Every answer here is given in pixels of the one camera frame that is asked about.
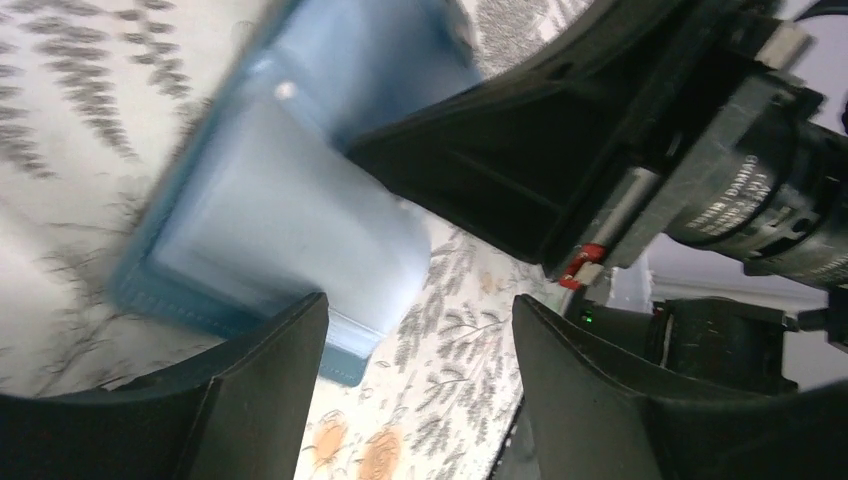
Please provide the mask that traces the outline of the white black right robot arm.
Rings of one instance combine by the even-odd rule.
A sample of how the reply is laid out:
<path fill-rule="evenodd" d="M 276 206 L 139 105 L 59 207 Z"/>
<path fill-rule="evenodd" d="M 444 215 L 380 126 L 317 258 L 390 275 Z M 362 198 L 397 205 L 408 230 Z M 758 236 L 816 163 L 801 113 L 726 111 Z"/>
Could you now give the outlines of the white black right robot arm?
<path fill-rule="evenodd" d="M 793 76 L 810 36 L 773 1 L 597 1 L 510 70 L 356 138 L 396 193 L 573 293 L 568 317 L 665 369 L 765 395 L 794 390 L 783 336 L 847 345 L 847 137 Z M 644 314 L 587 288 L 665 234 L 827 292 L 790 320 L 729 299 Z"/>

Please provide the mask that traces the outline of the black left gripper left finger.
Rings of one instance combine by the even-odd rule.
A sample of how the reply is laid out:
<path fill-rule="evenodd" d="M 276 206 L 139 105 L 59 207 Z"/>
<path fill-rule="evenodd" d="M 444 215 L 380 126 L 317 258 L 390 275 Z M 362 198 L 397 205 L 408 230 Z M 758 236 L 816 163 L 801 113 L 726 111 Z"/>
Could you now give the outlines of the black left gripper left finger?
<path fill-rule="evenodd" d="M 113 390 L 1 399 L 5 479 L 290 479 L 328 327 L 320 293 Z"/>

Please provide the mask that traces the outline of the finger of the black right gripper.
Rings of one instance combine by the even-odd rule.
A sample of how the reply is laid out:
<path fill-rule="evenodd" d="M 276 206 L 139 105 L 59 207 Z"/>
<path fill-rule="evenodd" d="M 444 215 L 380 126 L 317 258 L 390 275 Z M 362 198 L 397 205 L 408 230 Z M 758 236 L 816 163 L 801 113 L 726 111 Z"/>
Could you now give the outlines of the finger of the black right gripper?
<path fill-rule="evenodd" d="M 597 1 L 510 70 L 355 140 L 349 158 L 505 253 L 560 265 L 729 16 Z"/>

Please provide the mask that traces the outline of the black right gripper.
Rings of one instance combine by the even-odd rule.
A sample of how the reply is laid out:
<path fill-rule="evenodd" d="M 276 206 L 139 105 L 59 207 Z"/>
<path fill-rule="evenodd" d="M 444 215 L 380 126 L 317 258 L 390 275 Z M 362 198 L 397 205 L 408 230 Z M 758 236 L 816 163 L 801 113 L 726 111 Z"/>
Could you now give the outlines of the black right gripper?
<path fill-rule="evenodd" d="M 847 138 L 795 71 L 843 1 L 595 1 L 539 53 L 567 107 L 566 218 L 540 263 L 576 289 L 659 234 L 815 288 L 847 282 Z"/>

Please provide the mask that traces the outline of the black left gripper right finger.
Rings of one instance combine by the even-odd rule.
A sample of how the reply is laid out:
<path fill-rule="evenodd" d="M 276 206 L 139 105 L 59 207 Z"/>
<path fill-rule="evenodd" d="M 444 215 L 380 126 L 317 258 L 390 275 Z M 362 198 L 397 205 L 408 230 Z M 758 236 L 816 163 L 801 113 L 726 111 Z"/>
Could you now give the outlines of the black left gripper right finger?
<path fill-rule="evenodd" d="M 722 298 L 651 313 L 529 295 L 512 330 L 545 479 L 843 479 L 847 384 L 808 391 L 782 373 L 784 335 L 824 311 Z"/>

